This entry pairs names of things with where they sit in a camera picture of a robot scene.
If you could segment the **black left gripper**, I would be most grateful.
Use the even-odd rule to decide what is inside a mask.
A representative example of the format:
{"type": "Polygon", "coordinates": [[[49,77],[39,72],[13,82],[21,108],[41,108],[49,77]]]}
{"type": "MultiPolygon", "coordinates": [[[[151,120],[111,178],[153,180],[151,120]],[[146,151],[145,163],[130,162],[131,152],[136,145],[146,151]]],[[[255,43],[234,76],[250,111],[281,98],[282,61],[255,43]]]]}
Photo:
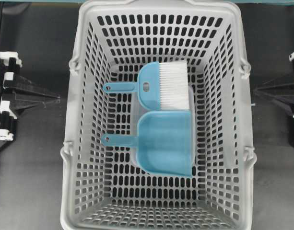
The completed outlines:
{"type": "Polygon", "coordinates": [[[0,151],[15,139],[17,114],[60,103],[59,94],[21,76],[22,66],[17,52],[0,52],[0,151]]]}

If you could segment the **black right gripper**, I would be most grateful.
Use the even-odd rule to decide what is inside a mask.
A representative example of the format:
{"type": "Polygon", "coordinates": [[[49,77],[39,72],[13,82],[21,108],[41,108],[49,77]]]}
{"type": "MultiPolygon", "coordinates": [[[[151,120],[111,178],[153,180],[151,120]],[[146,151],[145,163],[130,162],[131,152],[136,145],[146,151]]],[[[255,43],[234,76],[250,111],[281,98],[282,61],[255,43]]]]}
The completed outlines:
{"type": "MultiPolygon", "coordinates": [[[[294,52],[289,55],[294,69],[294,52]]],[[[282,108],[294,123],[294,71],[292,81],[269,81],[258,86],[254,94],[282,108]]]]}

